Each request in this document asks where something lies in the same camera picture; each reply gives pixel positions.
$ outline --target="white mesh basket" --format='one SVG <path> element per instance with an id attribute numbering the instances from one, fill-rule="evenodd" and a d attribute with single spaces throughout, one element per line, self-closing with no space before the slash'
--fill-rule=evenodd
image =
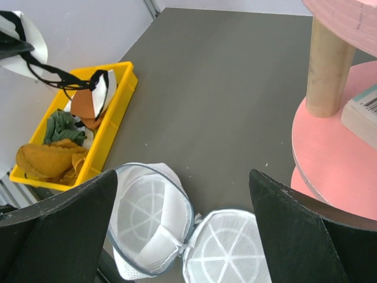
<path id="1" fill-rule="evenodd" d="M 128 163 L 116 171 L 108 235 L 124 279 L 158 276 L 182 255 L 186 282 L 271 282 L 252 213 L 219 209 L 195 226 L 193 207 L 168 166 Z"/>

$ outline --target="gray tabletop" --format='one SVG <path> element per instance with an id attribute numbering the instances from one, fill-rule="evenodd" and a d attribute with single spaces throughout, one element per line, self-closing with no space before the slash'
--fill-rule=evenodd
<path id="1" fill-rule="evenodd" d="M 291 128 L 305 96 L 310 17 L 165 9 L 122 61 L 139 84 L 105 168 L 167 163 L 196 212 L 252 210 L 248 174 L 290 184 Z M 355 63 L 371 56 L 357 52 Z M 158 278 L 184 282 L 180 259 Z"/>

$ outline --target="yellow plastic crate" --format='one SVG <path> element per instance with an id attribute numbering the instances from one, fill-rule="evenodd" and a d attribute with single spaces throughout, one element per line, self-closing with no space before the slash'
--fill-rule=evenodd
<path id="1" fill-rule="evenodd" d="M 93 144 L 89 149 L 88 156 L 82 166 L 82 169 L 77 177 L 75 186 L 84 183 L 86 180 L 98 175 L 102 171 L 102 167 L 106 161 L 108 152 L 113 144 L 115 135 L 119 129 L 119 125 L 123 119 L 125 110 L 128 103 L 131 100 L 132 94 L 137 84 L 137 78 L 133 73 L 133 64 L 131 62 L 121 62 L 116 64 L 80 68 L 71 71 L 72 74 L 83 80 L 88 80 L 96 70 L 114 70 L 117 78 L 117 90 L 113 99 L 105 113 L 104 119 L 98 128 L 97 134 L 94 137 Z M 75 91 L 67 91 L 69 96 L 72 96 Z M 53 112 L 58 109 L 64 109 L 67 105 L 68 98 L 65 96 L 62 90 L 58 92 L 47 112 L 45 113 L 38 128 L 34 132 L 29 143 L 42 144 L 47 126 L 47 119 Z M 55 190 L 69 190 L 71 186 L 41 182 L 34 179 L 27 179 L 25 172 L 21 170 L 17 165 L 14 167 L 10 180 L 17 183 L 28 184 L 35 187 L 45 187 Z"/>

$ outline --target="wooden post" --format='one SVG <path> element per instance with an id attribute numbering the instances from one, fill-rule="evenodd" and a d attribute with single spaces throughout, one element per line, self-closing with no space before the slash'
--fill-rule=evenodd
<path id="1" fill-rule="evenodd" d="M 306 90 L 306 108 L 313 116 L 338 112 L 354 53 L 354 46 L 313 18 Z"/>

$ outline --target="book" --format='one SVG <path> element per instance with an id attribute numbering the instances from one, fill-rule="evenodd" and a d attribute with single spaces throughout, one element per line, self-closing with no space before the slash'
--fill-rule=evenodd
<path id="1" fill-rule="evenodd" d="M 377 84 L 347 102 L 341 123 L 377 150 Z"/>

